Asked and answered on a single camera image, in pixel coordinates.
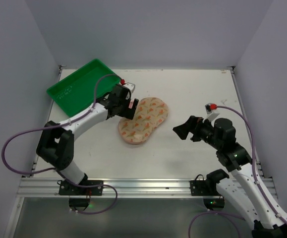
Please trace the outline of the carrot print laundry bag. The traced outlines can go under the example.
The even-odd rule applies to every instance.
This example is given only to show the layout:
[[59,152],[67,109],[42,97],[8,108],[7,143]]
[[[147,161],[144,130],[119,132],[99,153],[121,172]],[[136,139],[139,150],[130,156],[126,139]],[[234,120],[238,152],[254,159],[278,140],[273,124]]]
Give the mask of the carrot print laundry bag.
[[121,138],[129,144],[146,142],[168,117],[169,107],[156,97],[146,97],[139,101],[134,118],[122,118],[118,123]]

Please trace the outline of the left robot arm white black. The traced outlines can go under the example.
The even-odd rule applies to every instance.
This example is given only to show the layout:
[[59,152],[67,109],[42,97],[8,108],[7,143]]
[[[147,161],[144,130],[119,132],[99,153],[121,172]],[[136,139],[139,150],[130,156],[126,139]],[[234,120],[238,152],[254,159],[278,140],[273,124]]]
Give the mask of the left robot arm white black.
[[114,116],[133,119],[139,102],[131,98],[134,90],[132,83],[117,84],[111,92],[75,116],[59,123],[49,121],[43,128],[37,155],[69,183],[85,187],[87,176],[73,161],[75,140],[93,126]]

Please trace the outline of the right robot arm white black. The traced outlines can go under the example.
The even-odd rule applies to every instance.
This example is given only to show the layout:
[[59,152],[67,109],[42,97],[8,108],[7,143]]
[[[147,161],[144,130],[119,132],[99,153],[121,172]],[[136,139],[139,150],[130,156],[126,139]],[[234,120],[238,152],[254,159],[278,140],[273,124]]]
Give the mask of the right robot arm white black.
[[205,183],[233,205],[254,238],[287,238],[287,213],[263,183],[249,153],[236,141],[236,130],[229,119],[210,122],[191,116],[173,131],[182,140],[191,133],[193,142],[204,141],[216,150],[227,170],[207,174]]

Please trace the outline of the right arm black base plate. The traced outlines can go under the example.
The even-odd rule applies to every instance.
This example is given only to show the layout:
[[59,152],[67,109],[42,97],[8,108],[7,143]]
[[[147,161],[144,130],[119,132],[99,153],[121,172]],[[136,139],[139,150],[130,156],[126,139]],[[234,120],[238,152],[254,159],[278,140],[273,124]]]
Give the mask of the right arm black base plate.
[[220,195],[214,184],[202,174],[189,181],[192,196],[203,197],[204,206],[211,211],[221,211],[225,206],[225,199]]

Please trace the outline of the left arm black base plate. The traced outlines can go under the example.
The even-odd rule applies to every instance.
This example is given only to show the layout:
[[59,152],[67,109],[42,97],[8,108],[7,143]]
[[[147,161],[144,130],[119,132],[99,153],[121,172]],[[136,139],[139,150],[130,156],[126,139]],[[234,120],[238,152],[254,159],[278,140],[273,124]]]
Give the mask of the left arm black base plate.
[[103,192],[102,180],[85,180],[82,185],[86,187],[77,187],[66,180],[58,180],[58,194],[69,196],[68,204],[73,210],[83,209],[90,205],[91,196],[101,196]]

